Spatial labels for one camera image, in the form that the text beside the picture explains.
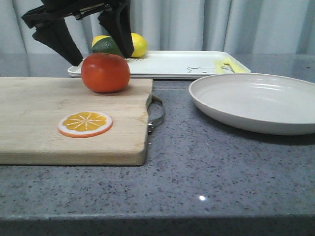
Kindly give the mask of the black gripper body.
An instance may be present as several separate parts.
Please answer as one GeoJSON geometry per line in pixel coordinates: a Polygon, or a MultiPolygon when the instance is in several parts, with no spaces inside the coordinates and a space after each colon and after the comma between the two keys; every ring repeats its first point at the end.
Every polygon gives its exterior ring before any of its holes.
{"type": "Polygon", "coordinates": [[[31,29],[50,25],[69,16],[81,20],[91,14],[118,8],[117,0],[44,0],[42,6],[26,12],[22,19],[31,29]]]}

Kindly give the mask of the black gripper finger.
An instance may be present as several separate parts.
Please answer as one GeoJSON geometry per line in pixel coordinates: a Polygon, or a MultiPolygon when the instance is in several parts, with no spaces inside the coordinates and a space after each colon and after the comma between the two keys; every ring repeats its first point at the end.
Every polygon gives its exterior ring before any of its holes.
{"type": "Polygon", "coordinates": [[[134,52],[130,27],[130,1],[106,0],[104,10],[98,16],[99,23],[116,42],[124,58],[134,52]]]}
{"type": "Polygon", "coordinates": [[[57,52],[73,66],[78,66],[83,56],[70,35],[64,19],[35,25],[33,38],[57,52]]]}

